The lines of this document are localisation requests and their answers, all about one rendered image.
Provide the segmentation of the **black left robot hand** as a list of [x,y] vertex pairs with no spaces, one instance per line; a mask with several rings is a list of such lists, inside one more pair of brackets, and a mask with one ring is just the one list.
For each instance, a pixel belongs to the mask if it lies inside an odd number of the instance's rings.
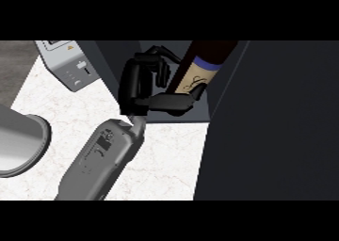
[[154,86],[167,87],[170,79],[168,57],[177,64],[182,59],[164,46],[152,46],[145,53],[136,53],[127,61],[118,88],[118,104],[126,116],[146,116],[149,111],[182,116],[201,100],[207,84],[201,83],[187,93],[154,94]]

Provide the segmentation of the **dark wine bottle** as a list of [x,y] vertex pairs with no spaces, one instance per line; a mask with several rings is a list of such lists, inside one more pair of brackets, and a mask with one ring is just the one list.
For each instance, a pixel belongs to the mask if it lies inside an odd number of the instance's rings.
[[236,40],[193,40],[187,48],[168,93],[187,93],[199,84],[208,84],[238,45]]

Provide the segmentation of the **dark grey cabinet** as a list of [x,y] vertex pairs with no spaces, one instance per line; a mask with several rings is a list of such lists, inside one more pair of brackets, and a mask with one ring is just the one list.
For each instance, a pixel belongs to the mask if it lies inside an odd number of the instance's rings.
[[[133,55],[145,52],[154,45],[162,45],[179,58],[183,58],[190,40],[80,40],[78,44],[114,99],[118,99],[121,73],[126,62],[133,58]],[[164,112],[151,111],[148,114],[149,123],[210,122],[229,89],[246,46],[248,42],[245,40],[238,42],[223,68],[208,84],[201,101],[195,103],[190,111],[180,117],[174,117]]]

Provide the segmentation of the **pale grey toaster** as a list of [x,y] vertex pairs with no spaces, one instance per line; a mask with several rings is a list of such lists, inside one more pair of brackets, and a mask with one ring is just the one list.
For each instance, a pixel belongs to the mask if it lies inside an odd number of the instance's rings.
[[72,92],[99,79],[99,74],[78,42],[74,40],[37,40],[36,45],[47,71]]

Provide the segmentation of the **grey metal cylinder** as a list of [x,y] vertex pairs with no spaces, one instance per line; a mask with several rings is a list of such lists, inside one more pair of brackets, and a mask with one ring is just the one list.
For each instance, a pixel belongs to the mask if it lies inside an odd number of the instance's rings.
[[22,115],[0,104],[0,178],[28,171],[52,141],[52,125],[39,115]]

